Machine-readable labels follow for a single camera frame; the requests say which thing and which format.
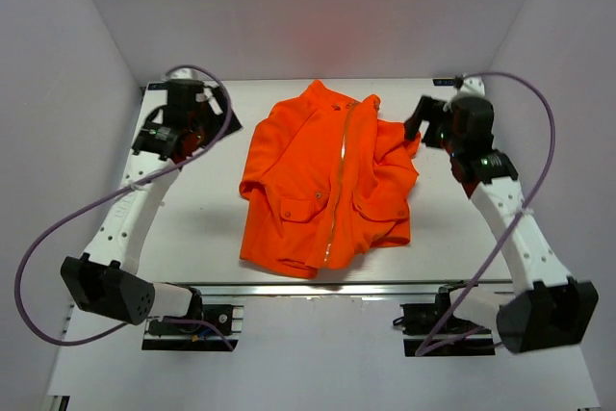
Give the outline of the orange zip-up jacket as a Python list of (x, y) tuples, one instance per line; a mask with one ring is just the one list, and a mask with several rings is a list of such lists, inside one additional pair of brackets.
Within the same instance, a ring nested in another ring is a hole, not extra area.
[(240, 258), (284, 276), (343, 270), (359, 254), (411, 242), (408, 197), (420, 135), (313, 81), (276, 103), (254, 130), (240, 196), (248, 210)]

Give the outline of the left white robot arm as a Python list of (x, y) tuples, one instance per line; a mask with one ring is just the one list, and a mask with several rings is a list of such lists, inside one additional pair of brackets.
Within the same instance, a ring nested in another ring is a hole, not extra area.
[(163, 88), (164, 104), (136, 132), (121, 194), (83, 254), (64, 259), (61, 277), (84, 312), (133, 325), (170, 318), (181, 332), (192, 333), (203, 322), (197, 290), (140, 278), (141, 251), (184, 163), (242, 125), (222, 85), (176, 78)]

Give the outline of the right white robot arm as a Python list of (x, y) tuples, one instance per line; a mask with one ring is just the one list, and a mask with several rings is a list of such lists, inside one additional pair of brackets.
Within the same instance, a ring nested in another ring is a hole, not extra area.
[(430, 333), (454, 333), (469, 322), (495, 332), (514, 354), (580, 344), (598, 292), (559, 261), (531, 214), (518, 171), (493, 145), (493, 105), (469, 94), (450, 101), (423, 96), (404, 123), (405, 137), (418, 135), (422, 123), (423, 143), (448, 153), (454, 179), (497, 241), (486, 261), (504, 258), (514, 291), (512, 297), (490, 293), (478, 287), (478, 275), (445, 286)]

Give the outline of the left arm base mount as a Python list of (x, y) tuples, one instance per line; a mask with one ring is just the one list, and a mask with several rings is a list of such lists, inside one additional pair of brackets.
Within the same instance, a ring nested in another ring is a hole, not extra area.
[(206, 304), (200, 322), (178, 323), (151, 320), (146, 323), (144, 351), (231, 352), (243, 330), (244, 307)]

